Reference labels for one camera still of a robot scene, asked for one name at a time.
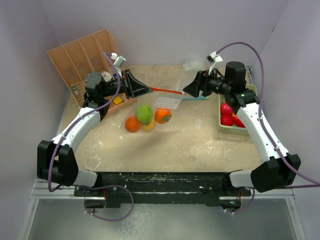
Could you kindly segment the clear bag red zipper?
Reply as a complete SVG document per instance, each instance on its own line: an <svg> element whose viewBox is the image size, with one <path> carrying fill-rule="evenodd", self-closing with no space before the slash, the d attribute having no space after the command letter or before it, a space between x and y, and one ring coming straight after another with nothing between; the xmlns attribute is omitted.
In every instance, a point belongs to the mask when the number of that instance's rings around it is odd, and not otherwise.
<svg viewBox="0 0 320 240"><path fill-rule="evenodd" d="M129 118L131 116L135 116L135 111L138 106L150 105L153 108L153 117L152 118L155 118L155 112L158 108L170 109L171 113L173 115L173 111L175 111L178 108L178 106L181 103L181 101L183 100L183 98L187 96L187 94L185 92L177 91L177 90L173 90L173 89L162 89L162 88L154 88L153 87L152 90L153 90L152 93L138 97L137 102L133 104L133 107L128 112L127 116L124 118L121 127L127 133L131 133L131 132L128 132L125 129L125 122L126 122L127 118Z"/></svg>

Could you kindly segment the red fake apple with stem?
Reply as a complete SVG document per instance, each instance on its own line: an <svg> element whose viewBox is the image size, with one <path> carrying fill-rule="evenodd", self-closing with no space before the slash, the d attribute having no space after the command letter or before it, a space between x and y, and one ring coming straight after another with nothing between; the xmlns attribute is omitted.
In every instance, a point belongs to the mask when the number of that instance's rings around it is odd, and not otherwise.
<svg viewBox="0 0 320 240"><path fill-rule="evenodd" d="M234 112L233 109L227 103L223 103L220 105L220 113L222 116L231 116Z"/></svg>

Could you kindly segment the red yellow fake apple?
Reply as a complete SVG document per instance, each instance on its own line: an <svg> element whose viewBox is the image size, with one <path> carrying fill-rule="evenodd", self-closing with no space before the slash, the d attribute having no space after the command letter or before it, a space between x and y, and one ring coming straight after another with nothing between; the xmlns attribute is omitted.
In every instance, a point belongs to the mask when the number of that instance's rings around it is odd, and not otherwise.
<svg viewBox="0 0 320 240"><path fill-rule="evenodd" d="M222 115L220 118L220 124L231 127L234 125L234 119L230 115Z"/></svg>

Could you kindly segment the clear bag blue zipper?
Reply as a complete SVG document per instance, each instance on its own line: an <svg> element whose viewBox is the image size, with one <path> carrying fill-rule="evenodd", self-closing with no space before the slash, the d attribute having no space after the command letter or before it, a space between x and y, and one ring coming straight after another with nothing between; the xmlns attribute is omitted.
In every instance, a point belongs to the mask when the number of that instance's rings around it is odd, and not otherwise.
<svg viewBox="0 0 320 240"><path fill-rule="evenodd" d="M203 57L194 55L188 58L182 65L182 70L173 89L182 92L183 88L195 79L197 72L205 70L207 65L207 62Z"/></svg>

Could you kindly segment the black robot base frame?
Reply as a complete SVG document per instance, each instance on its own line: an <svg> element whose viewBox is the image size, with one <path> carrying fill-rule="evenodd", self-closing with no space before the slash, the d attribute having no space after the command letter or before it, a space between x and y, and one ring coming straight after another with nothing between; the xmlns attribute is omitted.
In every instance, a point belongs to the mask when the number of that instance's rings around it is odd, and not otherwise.
<svg viewBox="0 0 320 240"><path fill-rule="evenodd" d="M244 187L233 187L227 172L102 172L94 190L77 187L75 196L105 199L107 208L121 204L200 204L240 207L240 197L251 196Z"/></svg>

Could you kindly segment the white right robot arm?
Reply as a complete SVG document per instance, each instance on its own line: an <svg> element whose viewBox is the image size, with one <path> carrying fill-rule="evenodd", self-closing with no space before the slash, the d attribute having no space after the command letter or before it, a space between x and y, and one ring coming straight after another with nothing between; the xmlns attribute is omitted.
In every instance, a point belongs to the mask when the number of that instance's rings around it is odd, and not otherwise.
<svg viewBox="0 0 320 240"><path fill-rule="evenodd" d="M237 170L227 174L222 190L235 195L241 187L258 192L284 188L293 183L301 165L297 154L290 154L279 141L261 110L257 94L247 88L246 67L238 61L226 64L224 76L219 72L198 71L183 92L196 98L212 93L224 96L226 103L244 124L260 157L261 165L254 170Z"/></svg>

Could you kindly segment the green fake fruit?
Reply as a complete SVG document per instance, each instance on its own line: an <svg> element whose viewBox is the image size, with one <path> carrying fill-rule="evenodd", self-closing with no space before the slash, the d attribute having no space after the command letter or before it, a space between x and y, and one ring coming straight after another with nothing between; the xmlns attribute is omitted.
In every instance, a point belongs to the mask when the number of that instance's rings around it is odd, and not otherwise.
<svg viewBox="0 0 320 240"><path fill-rule="evenodd" d="M135 109L135 117L143 125L148 125L153 115L153 108L148 104L140 105Z"/></svg>

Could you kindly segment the red fake pepper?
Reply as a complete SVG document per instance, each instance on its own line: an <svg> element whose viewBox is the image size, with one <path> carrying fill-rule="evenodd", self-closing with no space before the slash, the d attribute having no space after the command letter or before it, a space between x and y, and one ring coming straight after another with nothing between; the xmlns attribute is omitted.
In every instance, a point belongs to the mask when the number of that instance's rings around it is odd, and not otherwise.
<svg viewBox="0 0 320 240"><path fill-rule="evenodd" d="M232 119L233 119L233 123L239 127L239 128L245 128L245 125L243 124L243 122L239 119L239 117L236 114L232 114L231 115Z"/></svg>

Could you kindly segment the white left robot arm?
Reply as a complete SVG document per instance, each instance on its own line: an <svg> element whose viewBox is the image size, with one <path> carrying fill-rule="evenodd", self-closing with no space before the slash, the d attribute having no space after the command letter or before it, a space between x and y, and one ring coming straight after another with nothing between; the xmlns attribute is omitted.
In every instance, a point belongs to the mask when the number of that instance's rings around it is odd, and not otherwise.
<svg viewBox="0 0 320 240"><path fill-rule="evenodd" d="M91 196L103 191L98 174L78 167L75 152L87 134L107 115L118 94L136 98L152 93L130 70L105 81L92 71L85 77L84 103L75 119L52 140L43 140L37 147L37 177L63 186L85 186Z"/></svg>

